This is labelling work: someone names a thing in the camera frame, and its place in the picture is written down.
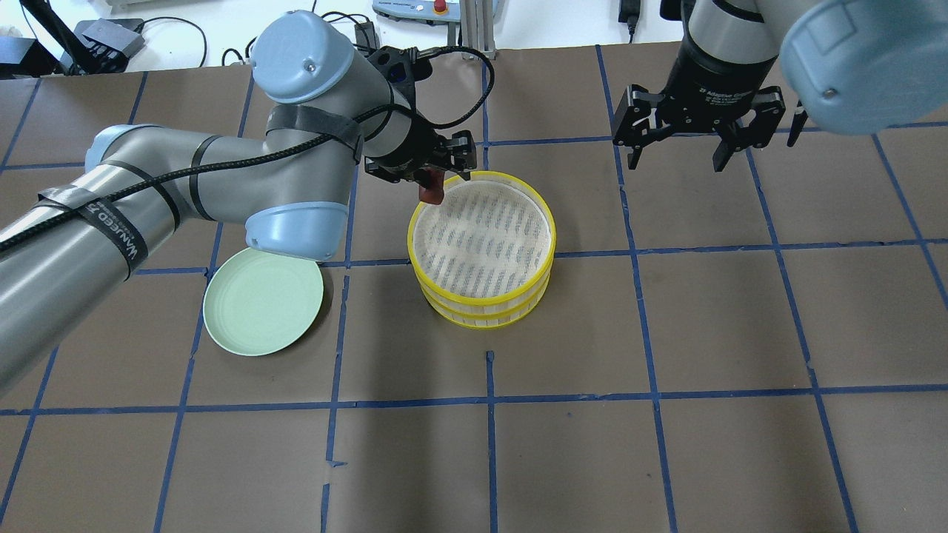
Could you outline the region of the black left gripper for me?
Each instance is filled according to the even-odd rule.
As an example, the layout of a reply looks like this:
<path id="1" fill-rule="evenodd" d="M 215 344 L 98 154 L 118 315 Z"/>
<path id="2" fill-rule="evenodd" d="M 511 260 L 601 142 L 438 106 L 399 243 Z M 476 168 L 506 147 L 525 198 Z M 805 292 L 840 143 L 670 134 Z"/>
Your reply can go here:
<path id="1" fill-rule="evenodd" d="M 390 183 L 402 180 L 431 184 L 429 171 L 454 172 L 464 180 L 476 169 L 476 143 L 468 130 L 447 138 L 435 131 L 424 117 L 410 118 L 405 138 L 386 155 L 364 157 L 369 175 Z"/>

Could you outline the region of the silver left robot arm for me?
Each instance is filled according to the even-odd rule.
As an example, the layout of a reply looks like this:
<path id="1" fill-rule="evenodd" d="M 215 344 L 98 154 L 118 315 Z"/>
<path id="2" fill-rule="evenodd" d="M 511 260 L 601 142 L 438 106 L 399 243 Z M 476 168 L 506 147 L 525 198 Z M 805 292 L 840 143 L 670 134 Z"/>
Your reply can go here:
<path id="1" fill-rule="evenodd" d="M 461 47 L 365 56 L 328 20 L 288 11 L 252 50 L 273 101 L 261 141 L 116 125 L 96 135 L 84 173 L 41 191 L 2 230 L 1 371 L 9 392 L 190 219 L 246 230 L 261 252 L 326 262 L 341 246 L 353 178 L 434 191 L 435 171 L 469 178 L 467 130 L 441 135 L 415 107 L 429 60 Z"/>

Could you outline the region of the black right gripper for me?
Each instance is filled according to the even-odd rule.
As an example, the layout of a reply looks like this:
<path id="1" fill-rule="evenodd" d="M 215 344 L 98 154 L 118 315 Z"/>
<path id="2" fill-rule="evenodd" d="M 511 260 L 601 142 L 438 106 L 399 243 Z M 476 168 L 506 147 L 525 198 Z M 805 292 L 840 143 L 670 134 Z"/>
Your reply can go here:
<path id="1" fill-rule="evenodd" d="M 629 149 L 627 169 L 635 171 L 650 143 L 674 134 L 718 134 L 713 169 L 723 172 L 733 155 L 768 145 L 786 111 L 780 87 L 735 94 L 687 89 L 673 94 L 650 93 L 631 84 L 612 118 L 612 142 Z"/>

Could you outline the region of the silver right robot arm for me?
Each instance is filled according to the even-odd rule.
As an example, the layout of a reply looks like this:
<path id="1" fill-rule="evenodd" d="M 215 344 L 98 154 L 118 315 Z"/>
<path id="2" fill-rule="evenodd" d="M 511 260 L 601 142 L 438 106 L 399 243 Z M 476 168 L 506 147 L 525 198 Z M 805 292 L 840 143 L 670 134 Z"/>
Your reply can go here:
<path id="1" fill-rule="evenodd" d="M 612 142 L 635 169 L 676 134 L 715 134 L 713 168 L 763 148 L 787 111 L 765 80 L 778 64 L 797 95 L 788 145 L 809 119 L 839 135 L 875 134 L 946 104 L 944 1 L 664 1 L 683 40 L 664 88 L 629 85 Z"/>

